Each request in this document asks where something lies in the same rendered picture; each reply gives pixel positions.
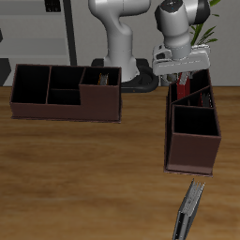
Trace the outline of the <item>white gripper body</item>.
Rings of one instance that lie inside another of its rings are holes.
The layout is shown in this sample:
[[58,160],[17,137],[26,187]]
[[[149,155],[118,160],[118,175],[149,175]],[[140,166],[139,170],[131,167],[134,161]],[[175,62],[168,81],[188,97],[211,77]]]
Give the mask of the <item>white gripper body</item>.
[[192,51],[182,59],[173,59],[171,51],[158,51],[154,52],[153,55],[153,72],[155,75],[201,70],[209,67],[210,60],[207,51]]

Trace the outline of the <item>dark brown desk caddy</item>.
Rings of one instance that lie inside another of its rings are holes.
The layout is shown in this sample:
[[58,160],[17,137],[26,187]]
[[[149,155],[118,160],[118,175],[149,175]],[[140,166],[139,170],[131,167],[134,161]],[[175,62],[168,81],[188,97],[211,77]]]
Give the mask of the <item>dark brown desk caddy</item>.
[[10,107],[14,118],[119,122],[121,94],[88,80],[89,67],[20,64]]
[[[200,105],[209,93],[212,108]],[[190,79],[190,94],[177,98],[177,85],[166,96],[164,172],[212,176],[221,141],[218,113],[208,69]]]

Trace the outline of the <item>flat black base plate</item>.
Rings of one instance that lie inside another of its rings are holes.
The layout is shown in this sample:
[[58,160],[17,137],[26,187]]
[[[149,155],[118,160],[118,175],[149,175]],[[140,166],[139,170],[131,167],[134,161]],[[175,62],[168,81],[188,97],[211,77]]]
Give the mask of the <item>flat black base plate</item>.
[[99,74],[109,75],[109,84],[100,88],[107,93],[148,93],[158,87],[158,77],[144,58],[113,61],[110,57],[94,59],[89,67],[88,80],[98,84]]

